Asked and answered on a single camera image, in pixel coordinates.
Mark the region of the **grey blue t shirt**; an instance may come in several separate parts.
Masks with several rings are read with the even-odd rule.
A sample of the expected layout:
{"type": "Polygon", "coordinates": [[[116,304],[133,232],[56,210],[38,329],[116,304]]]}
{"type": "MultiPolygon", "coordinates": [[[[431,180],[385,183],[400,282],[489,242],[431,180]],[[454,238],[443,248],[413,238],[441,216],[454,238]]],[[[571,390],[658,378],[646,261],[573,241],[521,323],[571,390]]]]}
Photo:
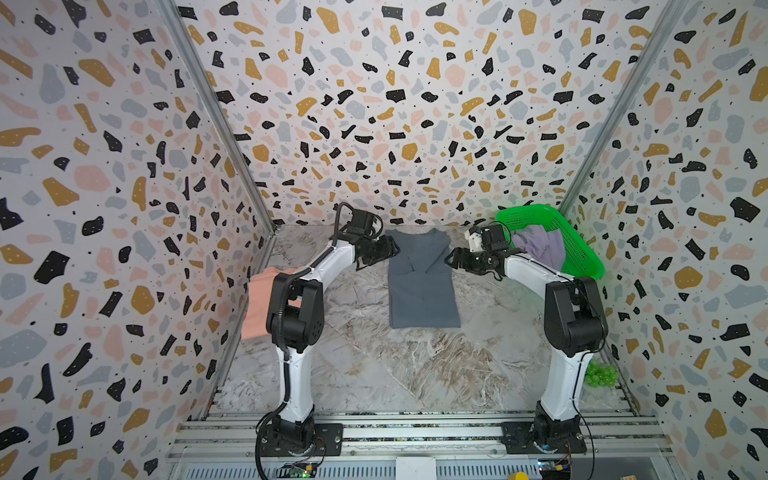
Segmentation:
{"type": "Polygon", "coordinates": [[[450,253],[448,234],[432,229],[419,234],[390,230],[387,235],[400,249],[388,266],[390,327],[460,327],[452,269],[444,262],[450,253]]]}

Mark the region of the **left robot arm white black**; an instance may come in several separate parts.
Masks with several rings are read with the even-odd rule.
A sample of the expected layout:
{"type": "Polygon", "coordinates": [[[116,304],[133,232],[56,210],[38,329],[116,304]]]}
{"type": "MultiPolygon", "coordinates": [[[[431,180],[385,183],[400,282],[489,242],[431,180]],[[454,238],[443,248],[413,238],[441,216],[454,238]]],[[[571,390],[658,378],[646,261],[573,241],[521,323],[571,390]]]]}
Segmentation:
{"type": "Polygon", "coordinates": [[[326,248],[307,266],[275,277],[266,323],[281,364],[280,403],[259,424],[262,445],[281,441],[299,452],[315,446],[311,363],[325,326],[324,288],[351,266],[362,270],[400,252],[383,227],[379,215],[343,202],[326,248]]]}

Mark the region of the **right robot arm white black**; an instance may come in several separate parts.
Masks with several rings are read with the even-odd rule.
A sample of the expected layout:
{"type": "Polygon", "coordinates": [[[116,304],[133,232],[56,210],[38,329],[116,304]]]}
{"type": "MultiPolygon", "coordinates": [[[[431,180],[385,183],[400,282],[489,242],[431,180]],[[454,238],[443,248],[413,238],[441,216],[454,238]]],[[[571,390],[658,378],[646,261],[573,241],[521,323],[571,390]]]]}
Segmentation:
{"type": "Polygon", "coordinates": [[[588,365],[608,335],[597,284],[591,277],[573,277],[540,262],[514,247],[507,235],[498,222],[474,226],[466,232],[469,246],[444,258],[456,270],[514,280],[544,302],[543,330],[551,346],[545,391],[532,420],[502,425],[501,442],[509,454],[584,453],[581,394],[588,365]]]}

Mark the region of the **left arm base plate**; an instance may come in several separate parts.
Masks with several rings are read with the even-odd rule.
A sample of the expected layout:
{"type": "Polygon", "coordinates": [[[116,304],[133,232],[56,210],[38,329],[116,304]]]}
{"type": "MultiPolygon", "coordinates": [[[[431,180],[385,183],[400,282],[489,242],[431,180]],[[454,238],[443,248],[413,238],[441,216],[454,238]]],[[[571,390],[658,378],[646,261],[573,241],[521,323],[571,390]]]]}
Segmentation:
{"type": "Polygon", "coordinates": [[[261,457],[335,457],[341,454],[344,426],[341,423],[269,425],[259,441],[261,457]]]}

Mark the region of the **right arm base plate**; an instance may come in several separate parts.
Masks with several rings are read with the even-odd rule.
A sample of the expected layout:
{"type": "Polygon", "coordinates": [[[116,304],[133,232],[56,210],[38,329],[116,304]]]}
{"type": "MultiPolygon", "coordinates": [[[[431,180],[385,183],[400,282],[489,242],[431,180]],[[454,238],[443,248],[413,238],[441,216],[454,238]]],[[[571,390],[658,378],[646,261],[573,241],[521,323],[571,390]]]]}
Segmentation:
{"type": "Polygon", "coordinates": [[[507,454],[565,455],[587,452],[583,435],[577,428],[538,425],[536,422],[504,422],[501,443],[507,454]]]}

